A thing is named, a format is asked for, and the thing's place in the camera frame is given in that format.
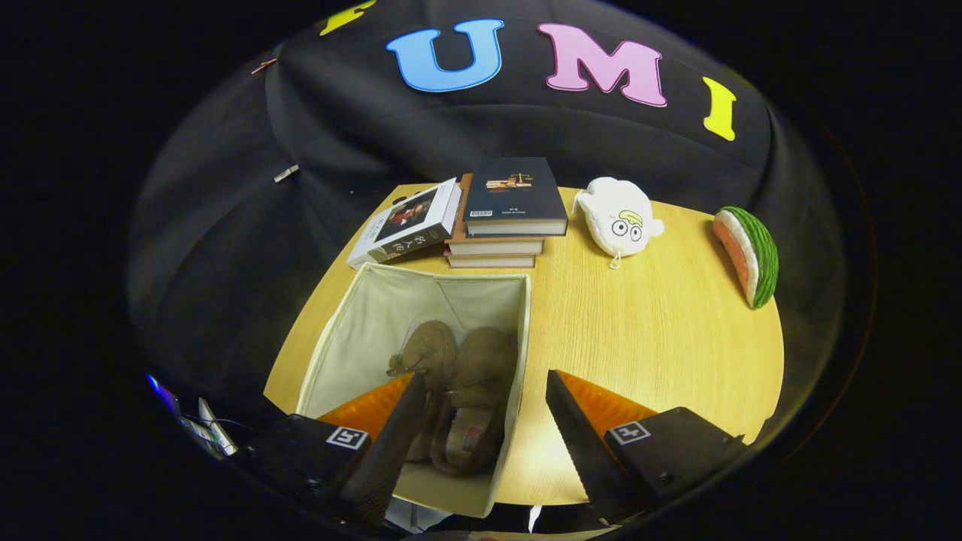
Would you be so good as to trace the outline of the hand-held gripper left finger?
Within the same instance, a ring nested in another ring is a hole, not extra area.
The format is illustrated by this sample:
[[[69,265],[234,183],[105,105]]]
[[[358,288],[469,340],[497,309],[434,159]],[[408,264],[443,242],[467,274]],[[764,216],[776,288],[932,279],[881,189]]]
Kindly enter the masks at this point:
[[[407,373],[318,419],[291,414],[241,446],[241,468],[319,519],[378,527],[422,426],[426,387]]]

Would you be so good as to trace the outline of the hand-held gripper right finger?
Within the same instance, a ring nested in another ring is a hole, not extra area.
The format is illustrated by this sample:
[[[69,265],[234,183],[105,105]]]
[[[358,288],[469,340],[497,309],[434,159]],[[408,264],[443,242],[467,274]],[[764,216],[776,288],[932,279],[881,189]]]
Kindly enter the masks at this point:
[[[546,403],[594,513],[622,523],[680,499],[748,449],[691,409],[661,413],[550,370]]]

